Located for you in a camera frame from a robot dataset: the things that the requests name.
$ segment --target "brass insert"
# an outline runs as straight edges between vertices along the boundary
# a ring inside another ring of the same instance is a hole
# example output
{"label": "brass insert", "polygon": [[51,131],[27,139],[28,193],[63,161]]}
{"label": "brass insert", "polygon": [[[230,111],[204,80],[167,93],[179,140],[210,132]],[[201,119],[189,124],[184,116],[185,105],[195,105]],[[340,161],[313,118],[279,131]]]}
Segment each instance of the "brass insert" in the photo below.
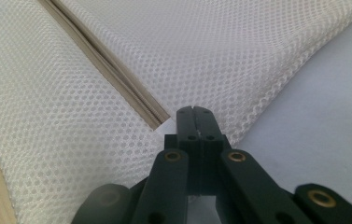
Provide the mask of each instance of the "brass insert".
{"label": "brass insert", "polygon": [[241,152],[231,152],[228,154],[228,158],[231,161],[245,161],[246,156]]}
{"label": "brass insert", "polygon": [[312,189],[307,192],[307,196],[312,202],[322,206],[322,207],[334,207],[336,206],[336,201],[330,196],[330,194],[319,190]]}
{"label": "brass insert", "polygon": [[179,154],[178,152],[167,152],[166,154],[164,154],[164,158],[167,161],[179,161],[181,159],[181,154]]}

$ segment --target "mesh fabric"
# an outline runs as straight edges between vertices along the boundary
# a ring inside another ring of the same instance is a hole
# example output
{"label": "mesh fabric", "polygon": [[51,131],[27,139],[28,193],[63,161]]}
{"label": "mesh fabric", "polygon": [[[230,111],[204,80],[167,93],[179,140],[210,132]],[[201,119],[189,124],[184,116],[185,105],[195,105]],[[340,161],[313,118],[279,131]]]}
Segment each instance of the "mesh fabric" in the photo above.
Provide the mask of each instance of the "mesh fabric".
{"label": "mesh fabric", "polygon": [[70,223],[94,188],[140,181],[157,138],[42,6],[0,0],[0,167],[19,223]]}
{"label": "mesh fabric", "polygon": [[174,118],[214,112],[235,146],[313,53],[352,21],[352,1],[58,0]]}

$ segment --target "black bracket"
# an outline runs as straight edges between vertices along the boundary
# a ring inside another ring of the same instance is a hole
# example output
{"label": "black bracket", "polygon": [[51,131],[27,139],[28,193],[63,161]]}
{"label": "black bracket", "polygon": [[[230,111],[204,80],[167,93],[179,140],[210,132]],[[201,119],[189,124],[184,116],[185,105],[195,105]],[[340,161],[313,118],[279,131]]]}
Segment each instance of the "black bracket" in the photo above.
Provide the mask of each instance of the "black bracket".
{"label": "black bracket", "polygon": [[189,195],[215,195],[223,224],[352,223],[352,204],[320,185],[281,189],[247,152],[232,149],[213,113],[188,106],[176,114],[177,134],[149,177],[127,189],[96,189],[73,224],[185,224]]}

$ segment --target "folded fabric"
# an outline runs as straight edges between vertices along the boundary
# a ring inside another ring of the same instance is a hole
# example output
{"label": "folded fabric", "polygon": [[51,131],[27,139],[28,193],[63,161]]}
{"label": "folded fabric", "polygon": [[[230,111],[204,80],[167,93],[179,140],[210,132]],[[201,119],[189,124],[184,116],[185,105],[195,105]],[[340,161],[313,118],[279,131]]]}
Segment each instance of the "folded fabric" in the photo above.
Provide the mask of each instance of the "folded fabric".
{"label": "folded fabric", "polygon": [[175,118],[210,108],[231,143],[313,53],[352,21],[352,1],[52,0]]}
{"label": "folded fabric", "polygon": [[0,0],[0,167],[18,223],[70,223],[144,178],[162,140],[36,1]]}

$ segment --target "screw hole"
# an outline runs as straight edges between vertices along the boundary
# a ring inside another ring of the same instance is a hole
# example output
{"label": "screw hole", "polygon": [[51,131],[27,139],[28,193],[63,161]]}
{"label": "screw hole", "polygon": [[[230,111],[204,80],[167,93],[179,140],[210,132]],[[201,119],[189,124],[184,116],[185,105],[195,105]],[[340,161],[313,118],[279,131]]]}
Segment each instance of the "screw hole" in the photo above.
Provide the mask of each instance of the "screw hole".
{"label": "screw hole", "polygon": [[151,213],[148,216],[149,224],[162,224],[166,220],[166,217],[161,213]]}
{"label": "screw hole", "polygon": [[277,219],[278,223],[281,223],[281,224],[294,224],[295,221],[294,219],[289,215],[289,214],[286,214],[286,213],[277,213],[275,215],[275,218]]}
{"label": "screw hole", "polygon": [[307,192],[307,196],[312,202],[322,207],[334,207],[336,201],[326,192],[318,189],[312,189]]}
{"label": "screw hole", "polygon": [[231,161],[245,161],[246,156],[240,152],[231,152],[228,154],[228,158]]}
{"label": "screw hole", "polygon": [[164,155],[167,161],[179,161],[181,159],[181,154],[178,152],[168,152]]}

